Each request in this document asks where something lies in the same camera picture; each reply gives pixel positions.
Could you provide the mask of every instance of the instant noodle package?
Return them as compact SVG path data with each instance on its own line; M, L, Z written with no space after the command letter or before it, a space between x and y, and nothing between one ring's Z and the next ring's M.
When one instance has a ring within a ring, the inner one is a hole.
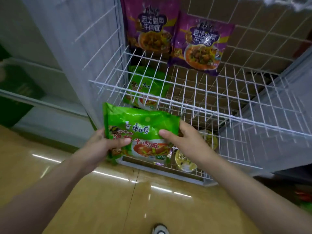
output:
M179 14L179 0L123 0L132 47L168 53Z
M180 13L169 64L217 75L216 69L234 27L234 24Z
M145 110L156 110L158 99L150 96L147 97L146 95L140 94L140 92L148 93L158 97L165 97L170 87L170 84L157 79L165 80L166 74L161 71L155 72L153 68L145 66L130 66L129 71L134 72L134 74L133 76L132 74L130 74L131 82L128 89L138 91L138 93L129 92L130 95L125 95L124 102ZM153 80L146 76L155 76L155 78Z
M165 164L171 155L172 144L158 135L160 129L178 135L180 118L163 111L118 107L103 104L105 136L109 139L131 138L131 144L113 149L114 160L123 155L140 160Z

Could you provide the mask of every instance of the shoe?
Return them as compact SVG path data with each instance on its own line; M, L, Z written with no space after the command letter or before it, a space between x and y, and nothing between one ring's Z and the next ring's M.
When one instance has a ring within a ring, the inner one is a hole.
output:
M169 231L164 224L156 224L153 228L152 234L169 234Z

